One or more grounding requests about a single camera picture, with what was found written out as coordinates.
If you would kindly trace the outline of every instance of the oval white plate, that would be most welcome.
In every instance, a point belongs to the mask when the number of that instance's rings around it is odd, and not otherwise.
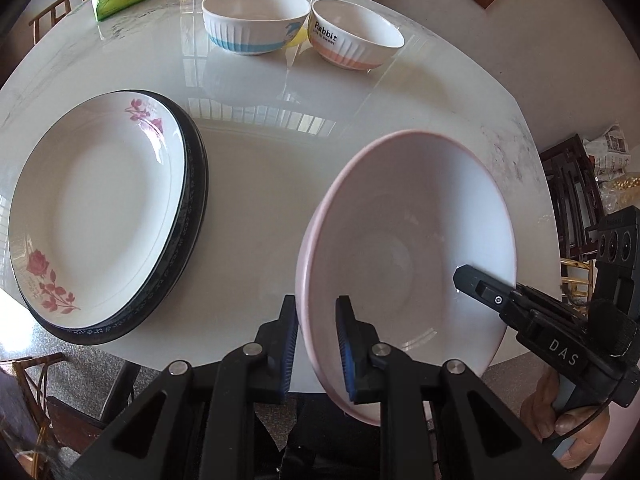
[[[354,405],[344,386],[335,327],[343,294],[358,320],[413,359],[441,365],[457,358],[484,372],[506,327],[457,292],[453,273],[464,264],[515,283],[507,208],[469,150],[408,130],[372,142],[344,167],[306,229],[296,303],[316,376],[345,412],[380,424],[380,406]]]
[[[25,300],[63,328],[119,311],[162,253],[184,175],[180,128],[155,99],[112,92],[66,113],[29,156],[11,205]]]

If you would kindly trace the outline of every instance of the white bowl with orange stripe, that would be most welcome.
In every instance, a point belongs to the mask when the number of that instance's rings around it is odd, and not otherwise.
[[[391,22],[341,0],[316,0],[311,5],[308,36],[320,56],[352,70],[378,67],[404,45],[404,37]]]

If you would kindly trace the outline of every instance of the pink bowl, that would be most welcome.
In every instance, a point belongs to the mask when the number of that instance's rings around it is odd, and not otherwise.
[[[318,380],[345,412],[380,424],[380,406],[355,406],[344,387],[335,328],[341,294],[351,297],[357,319],[413,359],[440,365],[457,358],[484,372],[506,327],[458,293],[452,277],[464,264],[515,284],[507,208],[473,153],[447,137],[406,130],[372,142],[344,167],[306,229],[296,302]]]

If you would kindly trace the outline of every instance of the white bowl with blue stripe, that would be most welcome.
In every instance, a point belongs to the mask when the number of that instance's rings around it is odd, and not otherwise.
[[[293,40],[311,6],[306,0],[203,0],[209,39],[217,46],[256,56]]]

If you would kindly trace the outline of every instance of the pink rim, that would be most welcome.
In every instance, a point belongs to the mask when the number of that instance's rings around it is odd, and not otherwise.
[[[313,342],[312,333],[311,333],[311,326],[310,326],[310,319],[309,319],[310,316],[309,316],[309,312],[308,312],[308,298],[309,298],[309,286],[308,286],[308,283],[309,283],[309,277],[311,275],[311,270],[312,270],[312,267],[313,267],[313,261],[314,261],[314,254],[316,252],[316,246],[318,244],[318,239],[319,239],[320,234],[322,232],[322,226],[324,224],[324,219],[326,218],[327,213],[329,212],[329,210],[331,209],[331,207],[332,207],[332,205],[334,203],[335,195],[337,194],[338,190],[340,189],[340,187],[344,183],[344,181],[347,178],[348,174],[350,174],[351,171],[353,171],[353,169],[356,167],[357,164],[360,163],[361,160],[363,160],[367,155],[369,155],[376,148],[378,148],[380,145],[384,144],[388,140],[394,139],[396,137],[412,136],[412,135],[416,135],[416,134],[417,135],[424,135],[424,136],[439,137],[439,138],[441,138],[443,140],[446,140],[447,142],[450,142],[451,144],[455,144],[457,147],[459,147],[462,150],[464,150],[465,152],[467,152],[467,154],[469,154],[480,165],[482,170],[487,174],[487,176],[495,184],[495,180],[492,177],[491,173],[489,173],[489,170],[486,168],[486,166],[476,157],[476,155],[471,150],[469,150],[466,146],[463,146],[462,144],[460,144],[456,140],[453,140],[453,139],[451,139],[449,137],[446,137],[446,136],[444,136],[442,134],[436,134],[436,133],[433,133],[433,132],[427,132],[427,131],[423,131],[423,130],[399,130],[398,132],[393,132],[391,134],[387,134],[386,136],[380,137],[377,140],[374,140],[372,143],[370,143],[367,146],[365,146],[364,148],[362,148],[347,163],[347,165],[344,168],[342,168],[342,171],[338,174],[338,176],[336,177],[336,179],[334,180],[334,182],[331,184],[331,186],[329,187],[328,191],[326,192],[324,198],[320,202],[320,204],[318,206],[318,209],[315,211],[314,216],[313,216],[313,218],[311,220],[311,223],[309,225],[309,231],[308,231],[308,233],[305,234],[305,238],[308,238],[308,240],[309,240],[309,242],[308,242],[308,257],[304,261],[304,271],[303,271],[302,276],[301,276],[302,279],[301,279],[301,283],[300,283],[300,289],[302,291],[302,297],[301,298],[296,298],[296,300],[297,300],[297,304],[298,304],[298,318],[299,318],[299,322],[300,322],[300,327],[302,329],[303,337],[304,337],[304,340],[305,340],[306,353],[308,354],[309,361],[311,362],[311,366],[314,369],[316,377],[318,377],[318,381],[320,381],[320,384],[322,384],[322,387],[327,392],[327,395],[329,395],[329,398],[338,407],[340,407],[340,409],[342,409],[346,413],[349,413],[349,415],[351,415],[353,418],[356,418],[357,420],[360,420],[360,421],[362,421],[362,422],[364,422],[366,424],[371,424],[372,426],[379,426],[380,425],[380,419],[379,418],[369,418],[368,416],[365,416],[363,413],[357,411],[357,409],[354,408],[354,404],[351,404],[350,402],[346,402],[342,398],[342,396],[336,391],[334,386],[330,383],[329,379],[327,378],[327,376],[322,371],[322,367],[321,367],[321,365],[320,365],[320,363],[318,361],[318,355],[315,352],[314,342]],[[500,200],[501,200],[502,205],[504,207],[505,213],[507,214],[507,216],[509,216],[509,211],[507,209],[506,202],[504,201],[504,197],[499,192],[499,190],[498,190],[498,195],[500,196]],[[516,254],[515,236],[513,234],[513,227],[511,225],[511,222],[509,223],[509,226],[510,226],[510,232],[511,232],[511,241],[513,243],[513,254]],[[516,272],[517,272],[517,257],[514,260],[514,266],[513,266],[514,280],[513,280],[513,283],[511,283],[511,285],[513,285],[513,286],[515,286]],[[504,338],[504,333],[505,332],[506,332],[506,325],[504,327],[504,332],[502,333],[502,337],[500,338],[500,340],[496,344],[495,349],[492,352],[491,358],[488,360],[485,369],[488,368],[489,364],[494,359],[495,354],[497,353],[498,348],[500,347],[500,344],[502,343],[502,340]]]

